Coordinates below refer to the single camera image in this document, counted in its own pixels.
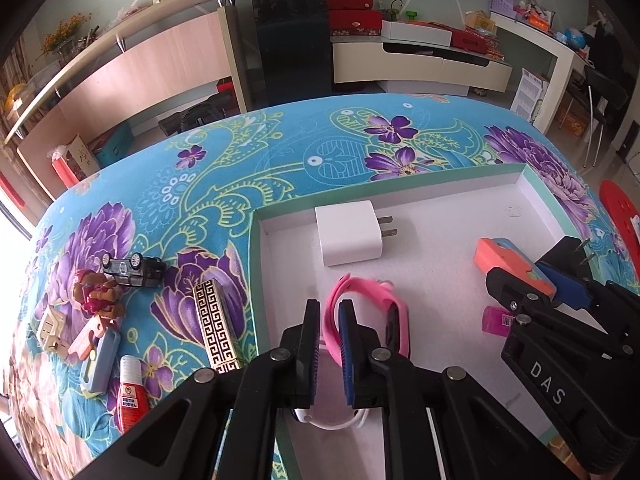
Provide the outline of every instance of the floral bedspread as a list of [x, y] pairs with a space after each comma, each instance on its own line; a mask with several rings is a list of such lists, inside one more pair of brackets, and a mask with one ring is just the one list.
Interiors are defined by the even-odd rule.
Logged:
[[[637, 290], [618, 232], [596, 194], [530, 124], [472, 100], [373, 94], [283, 105], [157, 144], [81, 182], [48, 210], [32, 242], [5, 384], [24, 449], [42, 480], [66, 480], [118, 438], [119, 356], [144, 363], [151, 405], [207, 366], [191, 289], [216, 278], [246, 357], [255, 355], [246, 271], [254, 208], [368, 180], [479, 164], [526, 162], [591, 238], [600, 279]], [[82, 393], [81, 365], [43, 352], [44, 308], [66, 314], [73, 341], [86, 319], [71, 297], [77, 269], [105, 251], [159, 256], [161, 288], [129, 291], [107, 394]], [[274, 454], [273, 478], [286, 478]]]

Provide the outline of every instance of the vase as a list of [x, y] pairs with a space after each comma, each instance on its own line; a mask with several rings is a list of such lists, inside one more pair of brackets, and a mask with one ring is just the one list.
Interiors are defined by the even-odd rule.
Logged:
[[66, 40], [56, 49], [56, 52], [60, 58], [60, 65], [65, 66], [76, 56], [76, 54], [78, 54], [78, 42], [76, 41], [76, 37], [72, 36]]

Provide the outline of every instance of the bottle cap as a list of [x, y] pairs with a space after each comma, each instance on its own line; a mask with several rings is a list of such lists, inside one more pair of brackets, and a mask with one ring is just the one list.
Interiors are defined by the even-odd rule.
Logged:
[[120, 358], [120, 382], [140, 384], [142, 386], [142, 364], [133, 355], [123, 355]]

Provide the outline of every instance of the globe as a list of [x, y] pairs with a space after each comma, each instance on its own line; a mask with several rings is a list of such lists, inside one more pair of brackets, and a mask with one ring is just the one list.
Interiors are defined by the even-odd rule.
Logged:
[[586, 45], [586, 42], [584, 41], [584, 36], [577, 28], [573, 28], [573, 27], [566, 28], [563, 34], [566, 36], [567, 44], [573, 50], [580, 50], [581, 48], [584, 48], [584, 46]]

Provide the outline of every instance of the gold patterned box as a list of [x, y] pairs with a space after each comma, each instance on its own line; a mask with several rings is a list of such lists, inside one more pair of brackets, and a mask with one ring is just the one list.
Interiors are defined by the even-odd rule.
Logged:
[[198, 322], [209, 357], [209, 365], [223, 374], [245, 364], [226, 309], [222, 287], [216, 280], [193, 287]]

